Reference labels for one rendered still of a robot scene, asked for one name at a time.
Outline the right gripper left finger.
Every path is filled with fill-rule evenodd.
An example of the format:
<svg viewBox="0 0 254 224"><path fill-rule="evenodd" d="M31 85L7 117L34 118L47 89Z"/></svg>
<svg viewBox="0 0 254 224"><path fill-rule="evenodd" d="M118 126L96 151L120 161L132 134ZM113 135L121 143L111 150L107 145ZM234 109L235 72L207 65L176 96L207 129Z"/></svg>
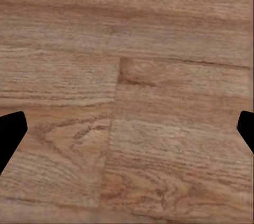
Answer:
<svg viewBox="0 0 254 224"><path fill-rule="evenodd" d="M26 131L28 124L22 111L0 116L0 174Z"/></svg>

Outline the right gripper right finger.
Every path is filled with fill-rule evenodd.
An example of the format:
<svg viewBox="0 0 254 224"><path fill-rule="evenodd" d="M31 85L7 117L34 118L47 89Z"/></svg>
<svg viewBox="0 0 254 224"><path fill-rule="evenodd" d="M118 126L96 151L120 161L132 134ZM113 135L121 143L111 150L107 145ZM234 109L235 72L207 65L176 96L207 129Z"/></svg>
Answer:
<svg viewBox="0 0 254 224"><path fill-rule="evenodd" d="M254 113L242 111L237 130L254 153Z"/></svg>

